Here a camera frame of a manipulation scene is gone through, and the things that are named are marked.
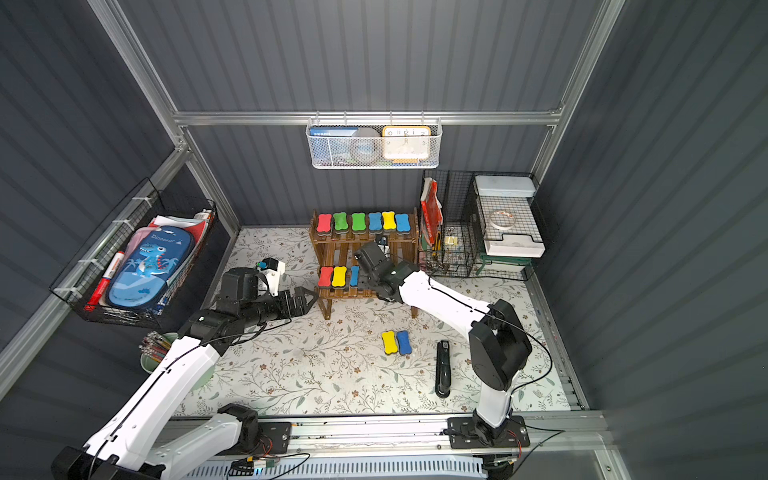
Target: small box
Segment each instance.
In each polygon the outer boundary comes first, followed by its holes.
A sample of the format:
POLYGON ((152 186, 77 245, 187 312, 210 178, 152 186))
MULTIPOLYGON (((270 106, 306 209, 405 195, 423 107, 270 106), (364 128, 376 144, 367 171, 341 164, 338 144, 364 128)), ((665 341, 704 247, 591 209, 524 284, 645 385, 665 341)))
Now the small box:
POLYGON ((478 175, 475 185, 481 197, 533 197, 536 194, 533 180, 528 177, 478 175))

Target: blue eraser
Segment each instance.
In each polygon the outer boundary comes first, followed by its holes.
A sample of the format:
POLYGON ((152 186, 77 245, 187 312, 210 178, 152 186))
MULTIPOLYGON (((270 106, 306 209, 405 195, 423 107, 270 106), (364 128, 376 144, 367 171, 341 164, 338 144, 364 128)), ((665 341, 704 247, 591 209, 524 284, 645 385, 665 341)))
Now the blue eraser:
POLYGON ((397 332, 395 335, 397 338, 397 348, 400 352, 400 355, 410 355, 411 354, 411 342, 408 340, 408 332, 403 330, 402 332, 397 332))
POLYGON ((357 286, 357 276, 360 273, 360 267, 355 265, 352 267, 352 276, 349 278, 349 286, 357 286))
POLYGON ((384 230, 382 225, 382 213, 376 212, 374 214, 368 214, 368 230, 371 233, 376 233, 384 230))
POLYGON ((397 233, 408 233, 411 231, 411 223, 408 222, 408 214, 395 215, 395 222, 397 222, 397 233))

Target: clock face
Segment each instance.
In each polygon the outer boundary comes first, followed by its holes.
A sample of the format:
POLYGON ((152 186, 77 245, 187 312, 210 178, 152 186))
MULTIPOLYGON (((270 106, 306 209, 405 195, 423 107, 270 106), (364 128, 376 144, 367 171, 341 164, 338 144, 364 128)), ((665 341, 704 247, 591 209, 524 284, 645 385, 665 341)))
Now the clock face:
POLYGON ((393 163, 415 163, 429 158, 429 127, 388 126, 382 130, 383 156, 393 163))

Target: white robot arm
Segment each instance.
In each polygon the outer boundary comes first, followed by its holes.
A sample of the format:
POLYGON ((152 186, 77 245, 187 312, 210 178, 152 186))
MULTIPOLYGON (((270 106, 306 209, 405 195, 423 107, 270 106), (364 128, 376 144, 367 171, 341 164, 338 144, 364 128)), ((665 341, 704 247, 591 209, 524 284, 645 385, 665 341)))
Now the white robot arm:
POLYGON ((395 265, 376 243, 355 252, 360 283, 379 298, 415 306, 450 325, 469 342, 472 369, 480 378, 475 434, 484 445, 506 436, 512 390, 531 353, 531 343, 515 309, 462 295, 432 280, 408 261, 395 265))
MULTIPOLYGON (((472 369, 481 381, 474 412, 475 435, 493 446, 506 437, 511 391, 525 366, 531 344, 504 300, 488 304, 435 282, 413 263, 395 265, 374 242, 355 252, 360 283, 388 301, 415 306, 450 325, 470 345, 472 369)), ((253 451, 260 436, 258 415, 230 404, 195 430, 152 449, 163 426, 192 385, 248 326, 298 317, 309 311, 317 294, 297 288, 278 292, 285 265, 265 259, 262 270, 227 271, 217 308, 200 310, 180 331, 161 364, 115 417, 93 434, 82 449, 65 447, 51 466, 56 480, 177 480, 218 452, 237 446, 253 451), (267 292, 259 294, 264 283, 267 292), (305 295, 313 296, 307 302, 305 295)))

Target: dinosaur pencil case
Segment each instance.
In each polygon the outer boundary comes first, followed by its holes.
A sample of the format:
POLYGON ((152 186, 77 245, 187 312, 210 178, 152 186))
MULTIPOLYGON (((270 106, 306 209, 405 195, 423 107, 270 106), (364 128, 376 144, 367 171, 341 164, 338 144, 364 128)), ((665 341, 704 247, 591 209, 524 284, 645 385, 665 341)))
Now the dinosaur pencil case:
POLYGON ((193 247, 192 235, 179 227, 151 232, 110 282, 107 302, 130 310, 153 306, 165 293, 168 278, 184 263, 193 247))

